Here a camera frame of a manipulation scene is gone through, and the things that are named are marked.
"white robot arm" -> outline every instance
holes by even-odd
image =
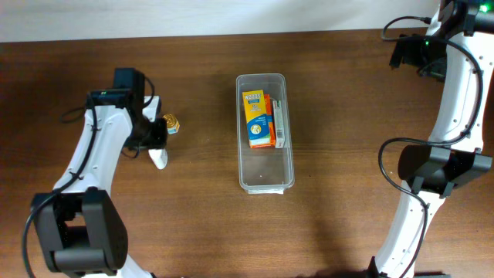
[[[475,57],[482,72],[477,73],[472,61],[457,49],[451,46],[445,48],[447,52],[445,88],[438,119],[429,141],[450,141],[460,137],[470,124],[473,127],[467,137],[449,147],[414,146],[416,148],[411,148],[409,146],[410,148],[408,150],[405,148],[400,158],[398,172],[400,178],[404,179],[401,187],[414,192],[428,205],[425,231],[453,188],[479,177],[492,165],[490,157],[480,155],[483,148],[482,119],[494,68],[492,65],[494,62],[492,53],[494,14],[488,13],[490,7],[490,5],[482,6],[479,3],[443,1],[427,32],[428,36],[443,36],[468,50]],[[475,23],[475,15],[482,18],[481,27]],[[471,26],[472,29],[465,30],[464,26]],[[423,51],[423,47],[428,46],[429,43],[431,42],[426,39],[419,42],[418,45],[422,48],[420,51]],[[483,77],[481,100],[478,95],[477,74],[482,74]],[[480,104],[479,113],[475,122],[472,122],[474,107],[477,104]],[[401,193],[390,232],[376,257],[371,261],[367,276],[373,278],[414,277],[414,255],[420,248],[424,220],[424,208],[418,199]]]
[[[56,193],[37,194],[32,202],[37,211],[36,231],[52,272],[74,278],[154,277],[128,256],[127,231],[110,200],[123,147],[148,149],[159,169],[167,163],[166,122],[157,119],[161,102],[154,94],[144,96],[146,79],[135,69],[116,69],[113,89],[88,96],[92,107],[87,107],[83,133],[68,168],[55,184]],[[48,198],[52,200],[39,208]],[[66,224],[75,217],[83,217],[86,225]],[[34,276],[29,266],[28,274]]]

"plastic storage box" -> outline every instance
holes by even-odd
[[[250,148],[243,92],[264,90],[271,100],[281,100],[285,128],[283,148]],[[237,78],[237,138],[240,185],[250,194],[282,194],[295,182],[285,77],[277,73],[248,74]]]

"brown wooden surface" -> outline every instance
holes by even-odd
[[[163,276],[294,277],[363,270],[383,243],[399,193],[381,176],[377,150],[396,136],[427,138],[443,85],[387,65],[379,31],[111,39],[1,44],[0,276],[24,277],[22,227],[36,192],[65,170],[82,123],[59,124],[88,90],[111,86],[113,68],[153,81],[181,129],[158,171],[147,154],[120,158],[112,199],[130,254]],[[296,183],[285,195],[239,186],[235,78],[286,77]],[[494,154],[488,101],[485,154]],[[390,147],[389,171],[402,146]],[[494,273],[494,175],[454,192],[434,219],[419,271]],[[50,274],[34,230],[29,253]]]

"black cable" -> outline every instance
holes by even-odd
[[[434,61],[431,61],[429,63],[426,63],[423,67],[421,67],[420,69],[417,70],[417,74],[419,76],[425,76],[426,74],[431,74],[431,72],[428,72],[427,73],[427,70],[429,70],[430,67],[436,65],[436,64],[443,64],[445,62],[445,58],[439,58],[439,59],[435,59]]]
[[[54,189],[52,191],[52,194],[47,199],[45,199],[45,201],[43,201],[40,205],[34,208],[29,214],[27,220],[25,221],[24,232],[22,233],[22,258],[24,259],[25,271],[28,273],[29,277],[31,278],[36,278],[36,277],[32,272],[32,268],[31,268],[31,264],[29,263],[29,256],[28,256],[27,242],[28,242],[29,227],[32,221],[34,220],[34,218],[36,217],[36,215],[39,213],[39,211],[41,211],[42,208],[48,205],[56,196],[58,196],[58,194],[66,190],[80,177],[80,175],[84,171],[84,168],[86,167],[88,160],[90,159],[91,151],[93,150],[94,141],[96,140],[96,133],[98,131],[98,127],[97,127],[98,120],[96,116],[96,108],[93,102],[93,98],[89,94],[87,96],[87,100],[88,100],[87,102],[89,104],[89,108],[93,112],[93,126],[92,126],[93,133],[91,134],[90,143],[88,144],[86,154],[84,155],[84,159],[81,165],[79,166],[79,169],[77,170],[76,173],[73,173],[72,178],[67,183],[65,183],[64,185],[62,185],[57,189]]]
[[[400,278],[403,278],[407,274],[407,272],[409,271],[409,269],[411,268],[411,266],[413,266],[413,264],[415,263],[415,260],[417,259],[418,252],[420,251],[421,245],[424,242],[425,231],[427,230],[427,224],[428,224],[428,204],[426,204],[424,202],[424,200],[422,198],[420,198],[418,195],[416,195],[415,193],[410,192],[410,191],[402,188],[401,186],[397,185],[389,177],[389,175],[387,175],[387,172],[384,169],[384,164],[383,164],[383,160],[382,160],[384,149],[386,148],[386,146],[388,146],[389,144],[394,143],[394,142],[407,142],[407,143],[421,144],[421,145],[426,145],[426,146],[431,146],[431,147],[448,147],[448,146],[451,146],[453,144],[457,144],[458,142],[460,142],[463,139],[467,138],[470,135],[470,133],[472,132],[472,128],[474,127],[475,122],[477,121],[477,118],[479,117],[480,107],[482,106],[482,94],[483,94],[483,90],[484,90],[484,87],[483,87],[484,86],[484,83],[483,83],[483,77],[482,77],[482,69],[480,68],[479,62],[477,62],[476,58],[467,49],[465,49],[464,47],[460,46],[459,44],[454,43],[454,42],[452,42],[450,40],[439,38],[439,37],[435,37],[435,36],[407,36],[407,37],[400,37],[400,38],[388,38],[386,36],[386,31],[389,28],[389,26],[391,26],[395,22],[398,22],[398,21],[401,21],[401,20],[404,20],[404,19],[420,20],[420,21],[422,21],[422,22],[424,22],[426,24],[430,24],[431,23],[431,18],[423,18],[423,17],[417,17],[417,16],[403,16],[403,17],[400,17],[400,18],[397,18],[397,19],[393,19],[392,21],[390,21],[383,28],[383,31],[381,33],[381,38],[384,41],[386,41],[386,42],[403,42],[403,41],[427,40],[427,41],[433,41],[433,42],[440,42],[440,43],[444,43],[444,44],[446,44],[448,46],[451,46],[451,47],[457,49],[458,51],[460,51],[461,53],[463,53],[466,57],[468,57],[470,59],[470,61],[472,61],[472,64],[475,67],[475,72],[474,73],[477,76],[477,80],[478,80],[478,83],[479,84],[477,86],[477,101],[475,103],[475,109],[473,110],[472,119],[470,120],[470,123],[466,127],[466,129],[463,132],[461,132],[460,135],[457,138],[451,139],[449,141],[443,141],[443,142],[430,142],[430,141],[423,141],[423,140],[406,138],[406,137],[399,137],[399,138],[393,138],[393,139],[390,139],[388,141],[385,141],[381,145],[381,148],[379,149],[379,155],[377,156],[377,161],[379,163],[379,169],[381,170],[381,173],[384,176],[384,178],[386,178],[386,180],[391,185],[393,185],[397,190],[399,190],[400,192],[403,192],[403,193],[405,193],[407,195],[410,195],[411,197],[417,199],[421,203],[422,207],[424,208],[424,225],[422,227],[420,239],[418,240],[417,249],[415,250],[415,253],[414,253],[414,255],[413,255],[412,259],[411,259],[411,262],[408,264],[408,266],[405,269],[405,271],[401,274]]]
[[[124,152],[124,150],[123,150],[123,149],[122,149],[122,151],[120,151],[120,153],[121,153],[124,157],[126,157],[126,158],[135,159],[135,158],[137,158],[137,157],[139,156],[139,154],[140,154],[140,147],[137,149],[136,154],[135,154],[134,156],[130,156],[129,154],[126,154],[126,153]]]
[[[144,107],[147,107],[149,104],[151,104],[151,101],[153,101],[154,98],[154,84],[149,78],[147,78],[147,76],[144,76],[144,79],[149,83],[149,86],[151,86],[151,98],[144,104]]]
[[[81,111],[76,117],[72,118],[72,119],[68,119],[66,120],[66,117],[69,116],[70,114],[72,113],[75,113],[77,111]],[[62,124],[71,124],[71,123],[75,123],[77,122],[78,120],[82,119],[84,117],[84,113],[86,113],[86,109],[84,107],[77,107],[77,108],[73,108],[71,110],[68,110],[66,111],[64,114],[62,114],[59,118],[59,121],[60,123]]]

